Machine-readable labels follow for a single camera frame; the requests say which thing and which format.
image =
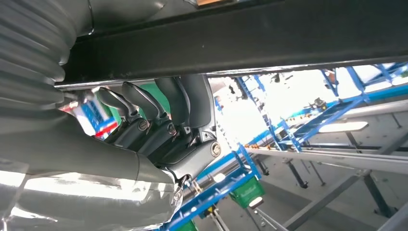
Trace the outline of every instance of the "green bin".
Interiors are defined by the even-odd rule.
[[[256,177],[252,177],[239,188],[229,193],[231,199],[239,204],[242,208],[247,208],[251,201],[264,194],[265,191]]]
[[[178,228],[177,231],[198,231],[198,229],[195,226],[194,221],[190,220],[188,223]]]

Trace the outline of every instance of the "blue rail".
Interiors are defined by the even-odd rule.
[[[174,231],[180,228],[254,176],[255,173],[253,171],[248,172],[242,168],[238,168],[237,170],[231,172],[222,182],[212,185],[204,192],[185,203],[183,207],[174,215],[172,221],[165,224],[161,230]]]

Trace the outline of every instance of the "red object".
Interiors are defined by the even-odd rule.
[[[98,131],[95,136],[96,137],[102,137],[105,133],[112,131],[113,129],[115,129],[117,127],[117,122],[114,122],[113,124],[105,127],[104,129]]]

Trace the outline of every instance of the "bolt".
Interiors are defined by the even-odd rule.
[[[174,126],[174,124],[169,124],[167,127],[167,131],[170,135],[175,135],[177,133],[176,127]]]
[[[178,201],[181,198],[181,193],[177,192],[176,194],[174,194],[174,200]]]
[[[139,128],[140,131],[144,131],[144,130],[147,129],[148,126],[149,126],[149,123],[148,123],[146,120],[142,120],[142,121],[139,123],[138,128]]]
[[[211,155],[213,155],[213,157],[217,157],[221,154],[221,145],[219,145],[218,142],[214,142],[211,145]]]

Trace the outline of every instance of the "black metal beam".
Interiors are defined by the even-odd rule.
[[[286,0],[149,23],[78,41],[62,84],[408,60],[406,9],[405,0]]]

